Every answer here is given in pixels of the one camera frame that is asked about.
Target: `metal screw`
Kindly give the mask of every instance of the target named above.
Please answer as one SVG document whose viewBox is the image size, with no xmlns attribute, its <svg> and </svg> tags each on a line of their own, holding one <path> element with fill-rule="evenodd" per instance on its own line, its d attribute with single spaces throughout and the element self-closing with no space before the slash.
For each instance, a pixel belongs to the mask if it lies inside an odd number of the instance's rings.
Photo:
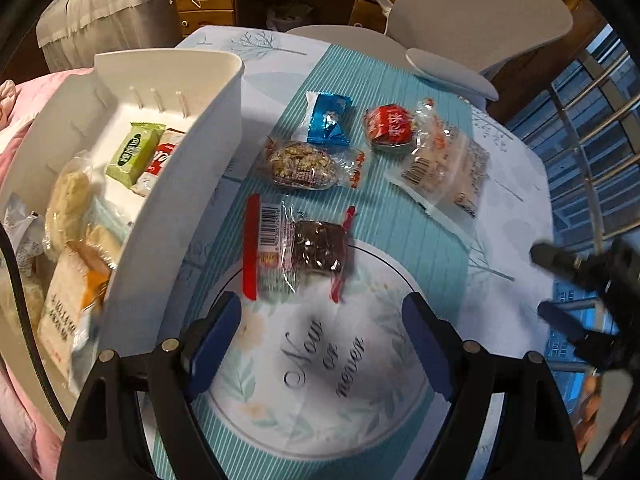
<svg viewBox="0 0 640 480">
<path fill-rule="evenodd" d="M 98 355 L 98 359 L 100 359 L 100 361 L 103 363 L 108 363 L 113 359 L 114 355 L 116 355 L 116 352 L 114 352 L 113 350 L 103 350 L 102 352 L 100 352 L 100 355 Z"/>
<path fill-rule="evenodd" d="M 529 358 L 529 361 L 537 365 L 539 365 L 544 360 L 539 352 L 529 352 L 527 353 L 527 357 Z"/>
<path fill-rule="evenodd" d="M 470 354 L 477 354 L 480 351 L 480 343 L 476 341 L 465 341 L 462 343 L 462 348 L 465 352 L 469 352 Z"/>
<path fill-rule="evenodd" d="M 165 339 L 162 341 L 162 350 L 165 352 L 171 352 L 180 346 L 180 341 L 178 341 L 175 337 Z"/>
</svg>

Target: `pink bedsheet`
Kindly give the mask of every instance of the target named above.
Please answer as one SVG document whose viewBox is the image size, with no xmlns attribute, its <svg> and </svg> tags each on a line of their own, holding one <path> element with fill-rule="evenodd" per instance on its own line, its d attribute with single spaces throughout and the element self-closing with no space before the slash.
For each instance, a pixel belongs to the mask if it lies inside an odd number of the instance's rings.
<svg viewBox="0 0 640 480">
<path fill-rule="evenodd" d="M 33 120 L 71 74 L 87 74 L 91 68 L 57 72 L 16 87 L 17 99 L 5 128 L 0 130 L 0 184 Z M 44 480 L 54 480 L 60 456 L 60 439 L 17 383 L 11 370 L 0 367 L 0 418 L 27 462 Z"/>
</svg>

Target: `barcode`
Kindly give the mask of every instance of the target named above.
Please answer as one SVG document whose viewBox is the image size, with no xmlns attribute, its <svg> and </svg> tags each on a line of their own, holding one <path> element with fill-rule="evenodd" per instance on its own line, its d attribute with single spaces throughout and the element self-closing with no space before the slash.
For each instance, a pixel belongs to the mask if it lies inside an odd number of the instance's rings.
<svg viewBox="0 0 640 480">
<path fill-rule="evenodd" d="M 427 176 L 427 172 L 429 171 L 429 159 L 422 158 L 421 156 L 417 156 L 414 158 L 414 161 L 409 166 L 408 170 L 404 170 L 402 172 L 402 178 L 408 180 L 414 186 L 419 186 L 421 181 Z"/>
<path fill-rule="evenodd" d="M 280 249 L 280 206 L 260 204 L 260 251 Z"/>
</svg>

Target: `teal striped table runner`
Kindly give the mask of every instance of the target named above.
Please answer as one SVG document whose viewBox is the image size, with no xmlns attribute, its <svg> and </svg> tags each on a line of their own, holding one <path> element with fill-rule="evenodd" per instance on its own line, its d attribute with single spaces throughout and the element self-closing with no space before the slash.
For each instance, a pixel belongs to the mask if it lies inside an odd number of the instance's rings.
<svg viewBox="0 0 640 480">
<path fill-rule="evenodd" d="M 353 98 L 347 131 L 354 145 L 366 142 L 362 115 L 367 108 L 398 103 L 412 110 L 427 96 L 436 101 L 438 113 L 443 118 L 472 134 L 470 108 L 456 96 L 403 70 L 332 45 L 278 120 L 273 129 L 274 137 L 288 138 L 298 127 L 305 113 L 305 92 L 308 90 Z M 436 314 L 455 322 L 464 291 L 467 253 L 454 235 L 442 229 L 412 199 L 384 179 L 385 170 L 398 163 L 397 158 L 376 154 L 368 179 L 360 190 L 334 187 L 323 192 L 293 191 L 296 208 L 307 212 L 310 218 L 341 218 L 349 205 L 355 205 L 358 215 L 352 229 L 353 237 L 376 246 L 400 262 L 427 295 Z M 255 169 L 242 182 L 194 290 L 185 326 L 200 315 L 211 287 L 241 258 L 247 197 L 269 190 L 273 192 L 273 187 L 261 179 Z M 216 418 L 204 396 L 193 403 L 193 409 L 231 480 L 389 480 L 417 434 L 432 399 L 433 393 L 429 390 L 410 420 L 381 444 L 332 462 L 294 461 L 255 449 Z M 156 438 L 153 459 L 161 478 L 174 478 L 159 438 Z"/>
</svg>

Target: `chair seat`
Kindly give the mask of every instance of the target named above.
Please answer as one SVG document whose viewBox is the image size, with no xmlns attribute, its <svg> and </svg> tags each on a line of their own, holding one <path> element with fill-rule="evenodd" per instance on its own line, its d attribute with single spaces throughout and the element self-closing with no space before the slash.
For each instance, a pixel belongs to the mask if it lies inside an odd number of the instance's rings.
<svg viewBox="0 0 640 480">
<path fill-rule="evenodd" d="M 413 72 L 406 60 L 406 49 L 401 44 L 374 30 L 348 25 L 307 25 L 293 28 L 287 34 L 304 36 L 313 40 L 334 43 L 366 56 L 371 56 L 390 65 Z"/>
</svg>

